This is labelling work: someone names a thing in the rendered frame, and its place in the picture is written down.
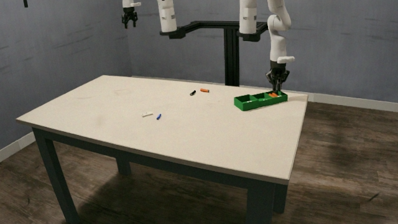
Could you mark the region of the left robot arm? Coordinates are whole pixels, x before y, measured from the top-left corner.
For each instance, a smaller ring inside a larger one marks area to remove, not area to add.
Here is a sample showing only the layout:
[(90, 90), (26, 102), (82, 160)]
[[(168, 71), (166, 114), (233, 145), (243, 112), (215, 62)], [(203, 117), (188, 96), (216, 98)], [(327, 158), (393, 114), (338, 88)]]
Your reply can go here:
[[(285, 8), (284, 0), (267, 0), (271, 15), (267, 25), (271, 36), (271, 60), (277, 63), (294, 62), (294, 57), (287, 57), (286, 37), (279, 31), (288, 31), (291, 20)], [(239, 31), (244, 34), (256, 33), (257, 0), (240, 0), (240, 25)]]

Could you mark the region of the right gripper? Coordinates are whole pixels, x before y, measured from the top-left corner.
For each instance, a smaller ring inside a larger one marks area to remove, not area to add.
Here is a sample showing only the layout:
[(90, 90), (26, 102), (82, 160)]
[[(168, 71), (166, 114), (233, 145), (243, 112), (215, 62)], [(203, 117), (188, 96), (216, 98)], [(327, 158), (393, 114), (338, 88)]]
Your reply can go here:
[(125, 29), (128, 29), (128, 21), (129, 20), (132, 20), (133, 27), (136, 27), (136, 20), (138, 20), (137, 12), (133, 12), (133, 11), (134, 11), (134, 7), (124, 7), (123, 8), (123, 12), (125, 12), (125, 14), (122, 14), (122, 23), (124, 24)]

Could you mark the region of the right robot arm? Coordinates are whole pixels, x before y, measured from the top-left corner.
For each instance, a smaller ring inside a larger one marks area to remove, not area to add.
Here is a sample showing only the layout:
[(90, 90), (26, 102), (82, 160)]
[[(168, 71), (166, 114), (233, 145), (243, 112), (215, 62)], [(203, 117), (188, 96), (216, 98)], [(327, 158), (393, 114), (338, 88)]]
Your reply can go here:
[[(160, 21), (162, 32), (177, 30), (173, 0), (157, 0), (159, 5)], [(132, 4), (133, 3), (133, 4)], [(133, 0), (123, 0), (123, 7), (141, 6), (141, 3), (134, 3)]]

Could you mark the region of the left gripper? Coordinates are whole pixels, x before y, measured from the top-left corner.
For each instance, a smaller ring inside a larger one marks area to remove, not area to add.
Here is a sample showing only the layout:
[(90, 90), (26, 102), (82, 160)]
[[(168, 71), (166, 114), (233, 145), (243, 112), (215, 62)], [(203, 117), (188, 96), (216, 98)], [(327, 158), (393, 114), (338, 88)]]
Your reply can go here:
[[(270, 72), (266, 73), (265, 75), (269, 83), (272, 84), (272, 90), (274, 92), (281, 91), (282, 83), (286, 81), (290, 71), (286, 70), (285, 68), (286, 63), (277, 63), (276, 61), (271, 60), (270, 66), (271, 66)], [(284, 79), (283, 79), (283, 74), (284, 74)], [(278, 77), (280, 78), (278, 79)]]

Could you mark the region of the green three-compartment tray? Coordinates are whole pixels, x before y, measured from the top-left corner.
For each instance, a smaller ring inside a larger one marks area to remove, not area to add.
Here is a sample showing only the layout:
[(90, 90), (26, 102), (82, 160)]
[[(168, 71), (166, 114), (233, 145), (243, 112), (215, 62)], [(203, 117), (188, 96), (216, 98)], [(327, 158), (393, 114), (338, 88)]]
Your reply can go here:
[[(278, 96), (276, 97), (270, 96), (269, 94), (272, 93), (275, 93)], [(288, 101), (288, 95), (282, 91), (277, 91), (277, 92), (267, 91), (264, 93), (258, 93), (254, 95), (248, 94), (248, 95), (234, 97), (234, 105), (237, 108), (239, 108), (241, 111), (253, 110), (256, 108), (274, 105), (285, 101)]]

